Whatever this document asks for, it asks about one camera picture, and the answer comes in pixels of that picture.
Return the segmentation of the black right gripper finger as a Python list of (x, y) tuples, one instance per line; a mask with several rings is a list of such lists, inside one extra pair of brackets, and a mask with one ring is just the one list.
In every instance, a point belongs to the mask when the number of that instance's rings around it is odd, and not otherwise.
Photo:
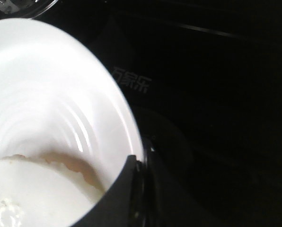
[(74, 227), (154, 227), (155, 215), (145, 183), (145, 167), (129, 155), (112, 186)]

